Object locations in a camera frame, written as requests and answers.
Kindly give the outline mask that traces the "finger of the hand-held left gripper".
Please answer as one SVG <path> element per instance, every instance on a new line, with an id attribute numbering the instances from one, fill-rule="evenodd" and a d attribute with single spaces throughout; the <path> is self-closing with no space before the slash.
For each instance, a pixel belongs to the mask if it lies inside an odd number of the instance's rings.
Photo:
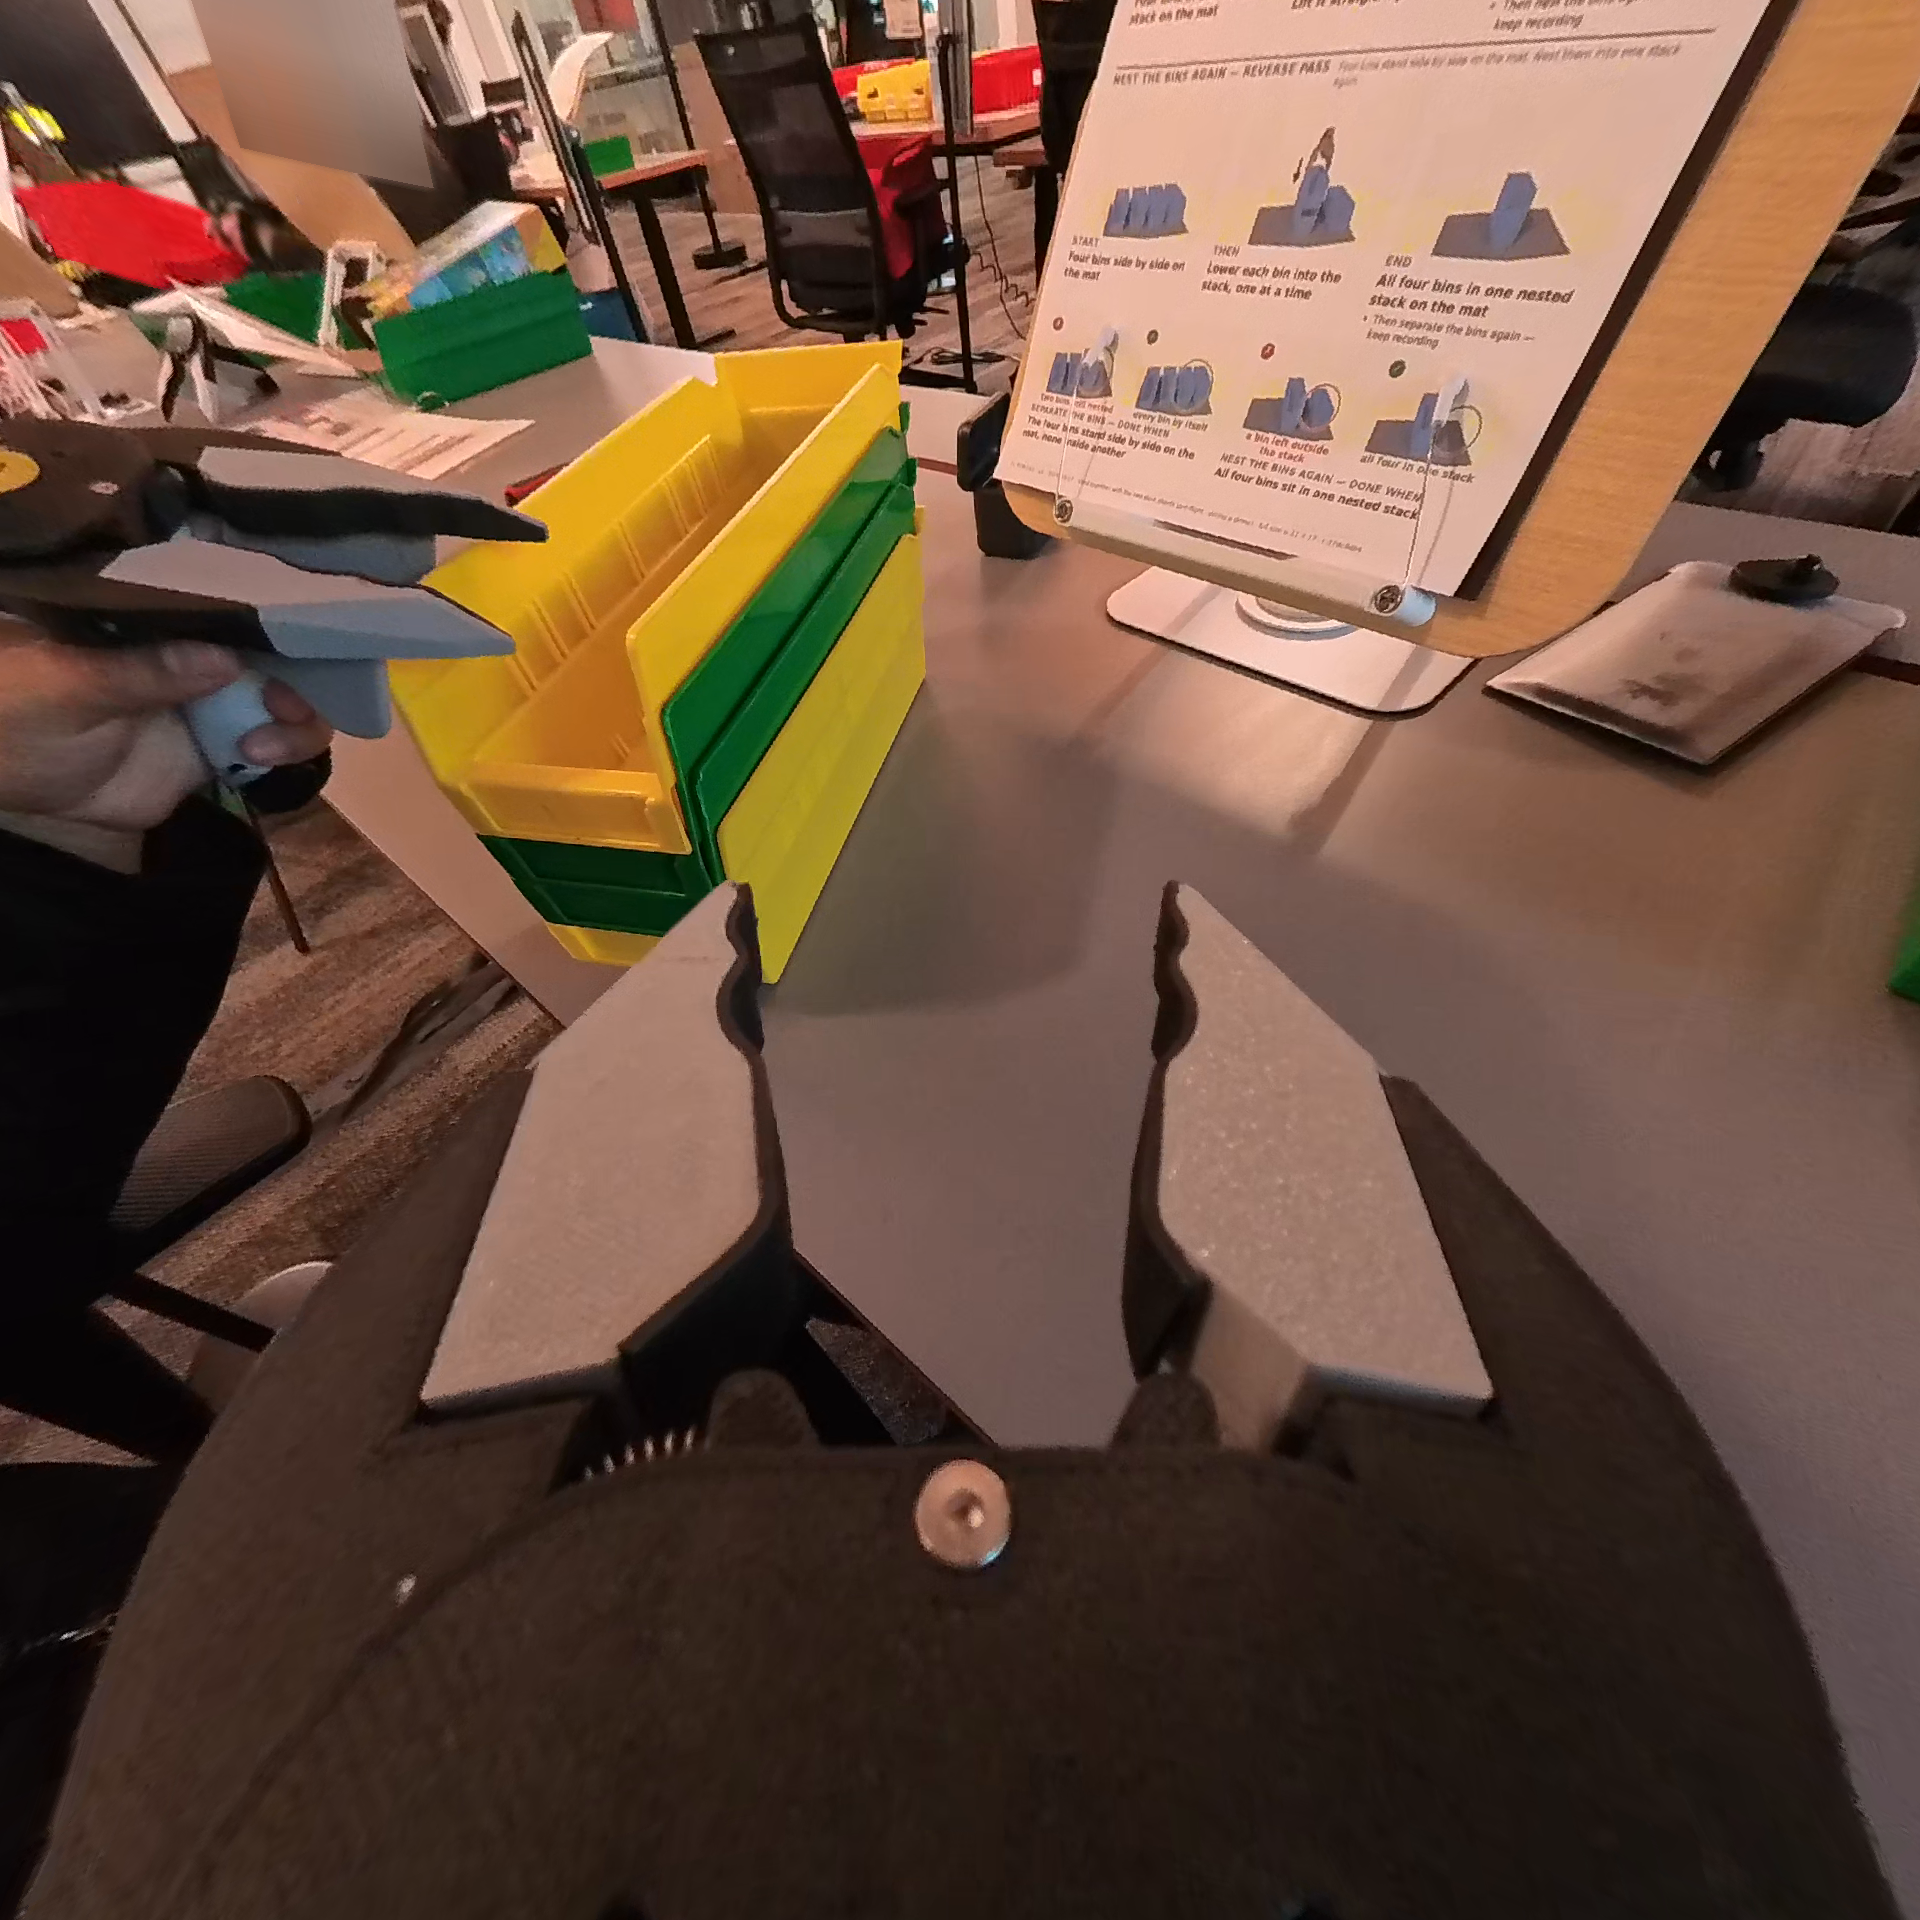
<path id="1" fill-rule="evenodd" d="M 447 539 L 550 539 L 492 497 L 312 449 L 212 445 L 178 470 L 195 537 L 377 585 L 420 585 Z"/>
<path id="2" fill-rule="evenodd" d="M 135 546 L 107 562 L 104 579 L 249 609 L 266 649 L 280 659 L 273 677 L 300 690 L 335 730 L 361 739 L 393 726 L 391 660 L 514 652 L 512 636 L 419 584 L 312 572 L 195 537 Z"/>

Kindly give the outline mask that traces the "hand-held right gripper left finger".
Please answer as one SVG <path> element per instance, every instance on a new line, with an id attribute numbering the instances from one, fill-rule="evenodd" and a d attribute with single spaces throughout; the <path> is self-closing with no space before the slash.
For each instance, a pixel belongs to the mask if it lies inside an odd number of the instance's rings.
<path id="1" fill-rule="evenodd" d="M 799 1328 L 751 888 L 726 882 L 534 1070 L 426 1410 L 707 1410 Z"/>

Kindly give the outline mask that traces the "black mesh office chair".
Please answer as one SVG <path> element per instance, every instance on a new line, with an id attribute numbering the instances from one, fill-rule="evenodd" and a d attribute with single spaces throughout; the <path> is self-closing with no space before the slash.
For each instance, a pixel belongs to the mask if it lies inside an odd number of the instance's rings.
<path id="1" fill-rule="evenodd" d="M 927 140 L 881 153 L 857 140 L 804 22 L 696 42 L 752 184 L 779 323 L 907 342 L 960 258 Z"/>

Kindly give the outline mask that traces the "person's left forearm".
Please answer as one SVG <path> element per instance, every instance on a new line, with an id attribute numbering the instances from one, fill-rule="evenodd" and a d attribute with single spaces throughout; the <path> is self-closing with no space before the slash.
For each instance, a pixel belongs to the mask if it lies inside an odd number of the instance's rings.
<path id="1" fill-rule="evenodd" d="M 2 840 L 6 1282 L 86 1281 L 215 1017 L 266 867 L 192 798 L 122 873 Z"/>

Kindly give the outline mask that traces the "white printed paper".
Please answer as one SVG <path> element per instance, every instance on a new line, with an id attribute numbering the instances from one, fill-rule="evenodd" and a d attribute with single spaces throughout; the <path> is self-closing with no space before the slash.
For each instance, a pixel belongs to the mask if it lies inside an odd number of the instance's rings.
<path id="1" fill-rule="evenodd" d="M 278 404 L 247 430 L 433 482 L 465 470 L 531 425 L 526 419 L 428 414 L 379 392 L 358 388 Z"/>

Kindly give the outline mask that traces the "colourful printed box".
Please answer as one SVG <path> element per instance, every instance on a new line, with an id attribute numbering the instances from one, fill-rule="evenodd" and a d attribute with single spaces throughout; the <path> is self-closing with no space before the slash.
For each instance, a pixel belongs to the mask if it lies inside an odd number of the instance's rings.
<path id="1" fill-rule="evenodd" d="M 391 275 L 384 310 L 419 314 L 564 268 L 564 248 L 537 204 L 484 201 L 416 248 L 414 258 Z"/>

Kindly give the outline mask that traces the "person's left hand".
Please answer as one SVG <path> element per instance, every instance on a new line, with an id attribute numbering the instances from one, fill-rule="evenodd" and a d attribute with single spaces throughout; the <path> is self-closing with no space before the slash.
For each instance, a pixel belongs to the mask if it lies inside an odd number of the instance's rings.
<path id="1" fill-rule="evenodd" d="M 235 684 L 204 640 L 96 649 L 2 622 L 2 828 L 122 873 L 208 780 L 183 709 Z"/>

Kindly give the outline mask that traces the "instruction sheet on board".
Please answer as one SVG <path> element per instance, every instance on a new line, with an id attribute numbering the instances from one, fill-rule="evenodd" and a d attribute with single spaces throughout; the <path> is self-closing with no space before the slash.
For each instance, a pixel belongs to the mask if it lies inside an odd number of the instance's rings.
<path id="1" fill-rule="evenodd" d="M 1566 634 L 1642 553 L 1915 94 L 1915 4 L 1790 8 L 1475 593 L 1372 584 L 1107 513 L 1067 522 L 999 473 L 1014 509 L 1146 564 L 1110 602 L 1122 628 L 1359 713 L 1420 713 L 1473 660 Z"/>

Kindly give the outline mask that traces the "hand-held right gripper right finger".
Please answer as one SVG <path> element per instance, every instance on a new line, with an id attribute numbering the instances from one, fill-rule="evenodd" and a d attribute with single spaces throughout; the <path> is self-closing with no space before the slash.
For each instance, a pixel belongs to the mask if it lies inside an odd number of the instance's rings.
<path id="1" fill-rule="evenodd" d="M 1255 1457 L 1332 1402 L 1482 1418 L 1495 1386 L 1375 1057 L 1179 881 L 1155 988 L 1121 1281 L 1137 1379 L 1196 1384 Z"/>

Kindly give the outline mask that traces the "red plastic bin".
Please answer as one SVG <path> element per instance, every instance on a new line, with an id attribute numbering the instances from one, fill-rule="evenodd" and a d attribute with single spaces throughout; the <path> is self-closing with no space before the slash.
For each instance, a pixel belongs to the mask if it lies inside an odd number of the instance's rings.
<path id="1" fill-rule="evenodd" d="M 196 206 L 128 184 L 36 184 L 16 194 L 31 226 L 60 260 L 148 290 L 219 285 L 249 275 L 243 252 Z"/>
<path id="2" fill-rule="evenodd" d="M 842 65 L 833 72 L 835 94 L 840 96 L 843 107 L 854 110 L 856 122 L 860 122 L 857 110 L 854 106 L 856 78 L 864 69 L 906 61 L 907 59 L 903 57 L 892 57 L 863 65 Z M 974 114 L 982 116 L 987 112 L 1015 112 L 1022 107 L 1035 107 L 1041 102 L 1041 81 L 1042 66 L 1038 45 L 1014 45 L 995 53 L 976 53 L 971 57 Z"/>

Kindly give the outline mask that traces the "printed instruction sheet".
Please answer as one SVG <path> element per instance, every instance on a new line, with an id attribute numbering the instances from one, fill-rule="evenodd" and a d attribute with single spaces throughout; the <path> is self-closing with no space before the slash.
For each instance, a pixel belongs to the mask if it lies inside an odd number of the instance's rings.
<path id="1" fill-rule="evenodd" d="M 1118 4 L 1008 486 L 1471 594 L 1790 4 Z"/>

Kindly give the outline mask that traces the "wooden desk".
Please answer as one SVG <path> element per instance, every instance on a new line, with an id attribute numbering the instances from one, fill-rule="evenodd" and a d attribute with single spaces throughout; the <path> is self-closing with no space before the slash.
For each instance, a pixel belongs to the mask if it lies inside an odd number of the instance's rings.
<path id="1" fill-rule="evenodd" d="M 720 326 L 697 333 L 681 290 L 678 260 L 665 242 L 658 217 L 664 194 L 686 186 L 704 186 L 704 158 L 696 150 L 639 161 L 631 168 L 600 176 L 590 164 L 580 173 L 529 173 L 512 170 L 512 192 L 552 217 L 563 234 L 568 270 L 600 321 L 617 317 L 615 337 L 631 337 L 651 345 L 656 333 L 614 229 L 614 206 L 634 210 L 641 240 L 664 299 L 668 340 L 681 350 L 713 350 L 732 340 L 735 330 Z"/>

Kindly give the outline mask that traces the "yellow plastic bin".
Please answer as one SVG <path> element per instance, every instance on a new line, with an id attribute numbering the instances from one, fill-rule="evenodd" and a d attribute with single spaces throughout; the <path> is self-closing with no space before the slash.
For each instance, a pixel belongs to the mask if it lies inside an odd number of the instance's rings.
<path id="1" fill-rule="evenodd" d="M 899 342 L 726 352 L 590 443 L 426 585 L 512 656 L 400 662 L 440 788 L 495 840 L 691 853 L 664 710 L 788 561 L 835 564 L 903 477 Z"/>
<path id="2" fill-rule="evenodd" d="M 835 564 L 759 590 L 664 709 L 691 853 L 496 840 L 556 925 L 656 938 L 720 881 L 752 889 L 762 974 L 795 950 L 924 672 L 913 484 L 895 480 Z"/>

